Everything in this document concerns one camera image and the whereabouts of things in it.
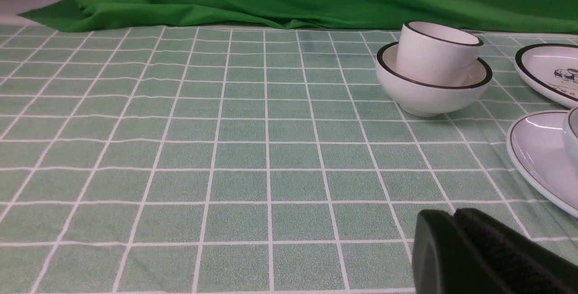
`black object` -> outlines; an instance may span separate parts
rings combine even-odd
[[[412,265],[417,294],[578,294],[578,266],[474,208],[421,211]]]

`white plate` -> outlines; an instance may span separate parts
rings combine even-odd
[[[578,107],[578,46],[544,43],[516,53],[516,71],[531,88],[565,107]]]
[[[562,143],[567,111],[531,113],[512,124],[506,136],[508,155],[539,193],[578,218],[578,170]]]

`white bowl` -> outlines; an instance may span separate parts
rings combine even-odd
[[[403,110],[418,117],[434,117],[463,109],[478,100],[492,80],[491,68],[482,59],[477,59],[461,86],[417,82],[396,72],[397,49],[397,42],[379,49],[376,74],[386,93]]]
[[[578,107],[568,111],[562,125],[564,150],[575,168],[578,168]]]

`white cup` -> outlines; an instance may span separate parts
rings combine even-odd
[[[480,56],[483,41],[475,35],[440,24],[403,24],[397,73],[418,82],[460,86]]]
[[[568,111],[564,117],[562,142],[570,162],[578,169],[578,107]]]

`cup on bowl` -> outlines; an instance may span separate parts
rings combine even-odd
[[[578,107],[568,111],[562,125],[564,150],[570,161],[578,169]]]
[[[477,59],[460,86],[438,86],[419,82],[397,71],[398,43],[379,49],[375,66],[379,83],[406,112],[418,117],[435,117],[463,109],[479,99],[492,80],[492,70]]]
[[[462,30],[436,23],[403,24],[396,70],[427,84],[460,86],[480,56],[483,41]]]

